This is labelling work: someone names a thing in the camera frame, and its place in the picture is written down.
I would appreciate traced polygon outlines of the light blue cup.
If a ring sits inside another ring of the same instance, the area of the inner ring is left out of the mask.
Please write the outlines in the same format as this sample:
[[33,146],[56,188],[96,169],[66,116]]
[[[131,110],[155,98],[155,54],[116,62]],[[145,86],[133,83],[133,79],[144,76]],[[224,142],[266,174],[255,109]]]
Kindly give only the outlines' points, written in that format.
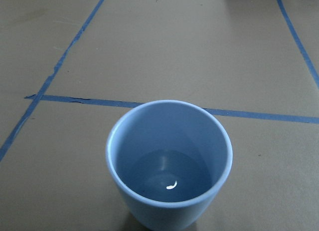
[[106,162],[121,196],[153,231],[180,231],[194,223],[224,185],[232,160],[222,124],[176,100],[132,109],[106,143]]

